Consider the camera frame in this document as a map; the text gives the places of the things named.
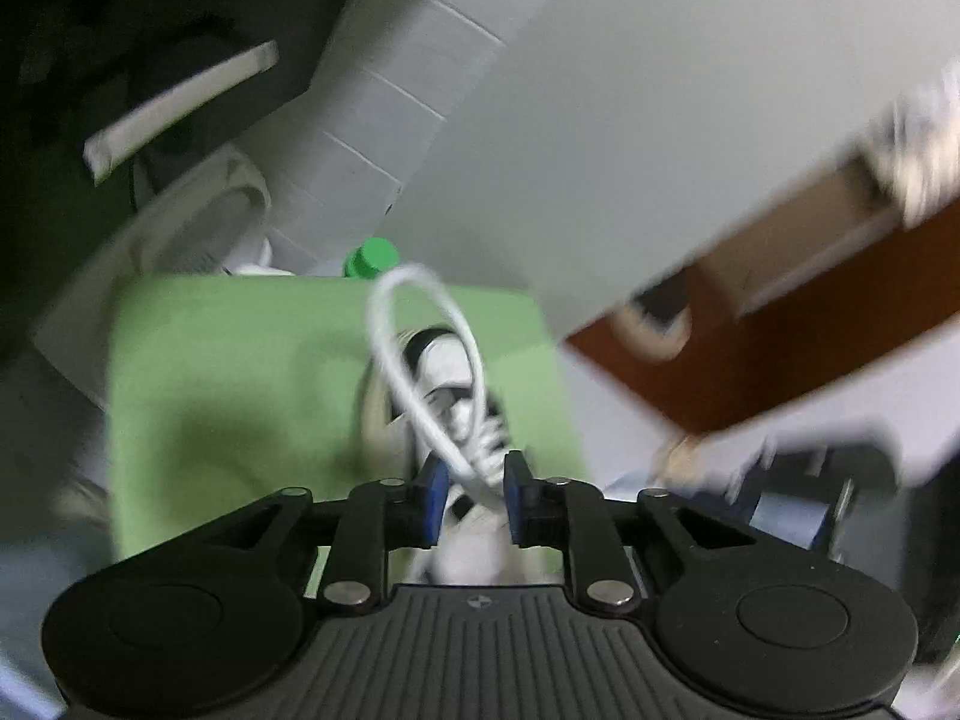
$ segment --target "shoelace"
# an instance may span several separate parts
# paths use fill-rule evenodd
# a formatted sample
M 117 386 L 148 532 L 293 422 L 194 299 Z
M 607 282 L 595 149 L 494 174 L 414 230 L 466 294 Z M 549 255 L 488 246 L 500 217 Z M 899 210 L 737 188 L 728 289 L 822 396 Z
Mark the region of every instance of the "shoelace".
M 400 344 L 397 342 L 397 326 L 394 318 L 394 291 L 403 284 L 419 287 L 440 309 L 450 322 L 454 333 L 464 345 L 470 366 L 469 429 L 466 437 L 458 442 L 448 434 L 437 415 L 427 404 L 424 393 L 414 384 L 410 371 L 403 362 Z M 496 428 L 487 423 L 493 418 L 487 414 L 487 382 L 483 360 L 477 348 L 476 338 L 470 330 L 467 318 L 453 297 L 432 271 L 423 265 L 401 265 L 381 275 L 373 284 L 367 300 L 367 331 L 370 336 L 373 359 L 380 366 L 383 378 L 392 396 L 405 410 L 411 425 L 427 446 L 436 452 L 448 467 L 450 477 L 458 483 L 475 503 L 501 511 L 502 474 L 492 487 L 488 481 L 490 449 L 496 439 Z M 503 433 L 502 420 L 500 432 Z

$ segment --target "white bar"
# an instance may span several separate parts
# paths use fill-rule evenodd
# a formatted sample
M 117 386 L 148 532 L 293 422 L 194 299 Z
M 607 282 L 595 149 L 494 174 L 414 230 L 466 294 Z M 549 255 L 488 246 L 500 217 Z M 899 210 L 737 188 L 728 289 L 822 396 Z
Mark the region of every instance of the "white bar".
M 142 146 L 200 105 L 270 70 L 279 59 L 277 41 L 261 43 L 176 84 L 91 135 L 83 144 L 83 159 L 93 173 L 94 184 L 99 184 Z

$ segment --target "white cable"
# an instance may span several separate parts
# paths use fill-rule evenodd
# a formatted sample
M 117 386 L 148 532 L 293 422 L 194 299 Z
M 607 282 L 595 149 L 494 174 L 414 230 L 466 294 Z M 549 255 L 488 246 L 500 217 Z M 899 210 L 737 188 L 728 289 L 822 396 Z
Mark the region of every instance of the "white cable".
M 424 401 L 426 393 L 416 389 L 410 371 L 407 370 L 400 355 L 392 294 L 402 284 L 419 287 L 429 296 L 450 322 L 453 331 L 464 345 L 464 350 L 467 351 L 472 380 L 470 383 L 472 413 L 463 449 L 453 442 L 446 429 L 440 424 L 440 420 L 431 412 Z M 440 456 L 453 480 L 462 485 L 476 503 L 495 511 L 503 509 L 502 498 L 488 487 L 472 462 L 472 459 L 482 452 L 481 431 L 487 418 L 487 382 L 484 376 L 483 360 L 467 318 L 464 317 L 443 282 L 433 274 L 433 271 L 423 265 L 401 265 L 387 271 L 374 282 L 367 300 L 367 329 L 370 333 L 373 360 L 380 366 L 392 395 L 407 413 L 426 445 Z

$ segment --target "green board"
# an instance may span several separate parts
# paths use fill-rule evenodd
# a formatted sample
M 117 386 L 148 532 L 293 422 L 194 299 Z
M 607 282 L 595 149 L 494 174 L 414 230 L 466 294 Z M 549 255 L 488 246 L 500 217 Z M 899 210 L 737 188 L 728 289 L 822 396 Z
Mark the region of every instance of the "green board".
M 370 361 L 368 283 L 354 279 L 139 279 L 116 306 L 109 370 L 110 488 L 120 557 L 290 485 L 315 499 L 368 480 L 357 403 Z M 452 290 L 536 474 L 584 477 L 580 442 L 538 306 Z M 400 292 L 397 330 L 440 322 Z

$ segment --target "green bottle cap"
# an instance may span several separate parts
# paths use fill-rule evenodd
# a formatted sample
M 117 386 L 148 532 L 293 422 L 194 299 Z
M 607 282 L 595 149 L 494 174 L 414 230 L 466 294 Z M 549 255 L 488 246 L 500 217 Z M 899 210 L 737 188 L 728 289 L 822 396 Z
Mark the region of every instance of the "green bottle cap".
M 368 238 L 344 262 L 344 276 L 375 279 L 400 264 L 397 248 L 386 238 Z

